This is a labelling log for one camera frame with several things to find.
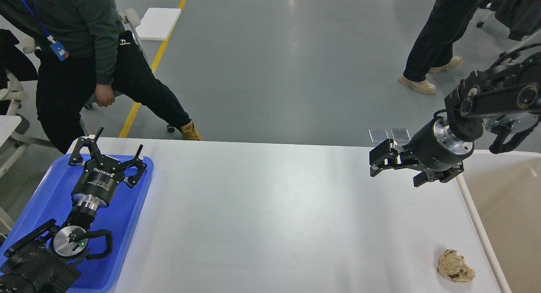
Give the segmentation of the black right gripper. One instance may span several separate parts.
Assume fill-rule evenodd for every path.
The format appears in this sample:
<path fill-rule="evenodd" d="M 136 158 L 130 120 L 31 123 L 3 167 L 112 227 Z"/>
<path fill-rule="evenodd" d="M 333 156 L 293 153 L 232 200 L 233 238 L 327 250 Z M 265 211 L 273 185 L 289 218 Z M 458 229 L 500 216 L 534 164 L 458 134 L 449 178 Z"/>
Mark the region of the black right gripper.
<path fill-rule="evenodd" d="M 386 139 L 369 152 L 370 176 L 383 170 L 412 169 L 421 172 L 413 178 L 414 187 L 427 182 L 447 183 L 464 171 L 463 160 L 475 149 L 474 142 L 459 139 L 445 117 L 434 117 L 423 126 L 406 146 Z"/>

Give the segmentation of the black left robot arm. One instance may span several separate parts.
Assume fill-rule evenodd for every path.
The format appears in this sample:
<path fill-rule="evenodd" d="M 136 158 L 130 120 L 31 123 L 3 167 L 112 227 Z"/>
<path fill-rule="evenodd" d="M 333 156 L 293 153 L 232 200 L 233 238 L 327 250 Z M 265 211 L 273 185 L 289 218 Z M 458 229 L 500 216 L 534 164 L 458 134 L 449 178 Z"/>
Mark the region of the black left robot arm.
<path fill-rule="evenodd" d="M 1 248 L 2 293 L 104 293 L 118 279 L 153 170 L 94 137 L 54 162 Z"/>

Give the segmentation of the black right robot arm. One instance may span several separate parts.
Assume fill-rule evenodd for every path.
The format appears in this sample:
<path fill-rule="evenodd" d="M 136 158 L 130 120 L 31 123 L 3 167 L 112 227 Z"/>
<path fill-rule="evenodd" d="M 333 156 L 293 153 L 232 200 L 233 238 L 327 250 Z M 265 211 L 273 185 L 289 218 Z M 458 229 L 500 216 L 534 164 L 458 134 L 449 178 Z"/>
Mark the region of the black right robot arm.
<path fill-rule="evenodd" d="M 464 171 L 475 141 L 485 131 L 495 134 L 493 154 L 515 150 L 540 124 L 540 52 L 520 63 L 520 53 L 533 43 L 502 53 L 487 70 L 474 70 L 445 98 L 445 108 L 433 114 L 404 145 L 386 139 L 370 150 L 370 176 L 383 170 L 412 169 L 413 185 L 449 182 Z"/>

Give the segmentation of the seated person's hand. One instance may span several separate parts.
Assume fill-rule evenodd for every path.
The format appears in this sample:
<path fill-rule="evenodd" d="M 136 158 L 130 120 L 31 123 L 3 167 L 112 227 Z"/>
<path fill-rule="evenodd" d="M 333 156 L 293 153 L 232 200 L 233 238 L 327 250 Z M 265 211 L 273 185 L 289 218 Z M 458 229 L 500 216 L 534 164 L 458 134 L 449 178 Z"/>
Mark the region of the seated person's hand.
<path fill-rule="evenodd" d="M 93 94 L 99 107 L 108 107 L 113 105 L 115 102 L 115 94 L 111 84 L 96 84 Z"/>

